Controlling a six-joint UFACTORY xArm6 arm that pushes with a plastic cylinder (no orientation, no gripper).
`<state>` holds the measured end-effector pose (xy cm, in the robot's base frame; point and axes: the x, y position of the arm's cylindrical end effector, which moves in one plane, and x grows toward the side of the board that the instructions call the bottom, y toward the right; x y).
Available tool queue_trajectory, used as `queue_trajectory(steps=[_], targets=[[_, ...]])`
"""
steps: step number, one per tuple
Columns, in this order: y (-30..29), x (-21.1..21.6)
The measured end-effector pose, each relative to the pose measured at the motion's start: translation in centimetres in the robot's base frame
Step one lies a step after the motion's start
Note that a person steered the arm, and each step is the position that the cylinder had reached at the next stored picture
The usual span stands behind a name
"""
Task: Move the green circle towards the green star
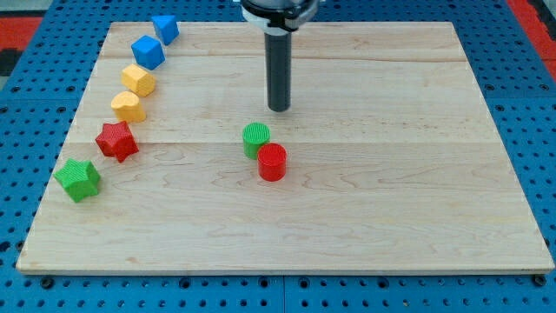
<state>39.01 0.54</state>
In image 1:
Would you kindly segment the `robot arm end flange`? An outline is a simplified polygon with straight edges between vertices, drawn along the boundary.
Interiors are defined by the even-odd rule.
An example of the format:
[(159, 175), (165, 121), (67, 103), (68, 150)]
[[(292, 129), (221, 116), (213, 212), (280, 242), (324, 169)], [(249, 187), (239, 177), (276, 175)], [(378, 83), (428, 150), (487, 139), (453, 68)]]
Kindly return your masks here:
[(270, 36), (297, 31), (317, 13), (319, 0), (241, 0), (244, 19)]

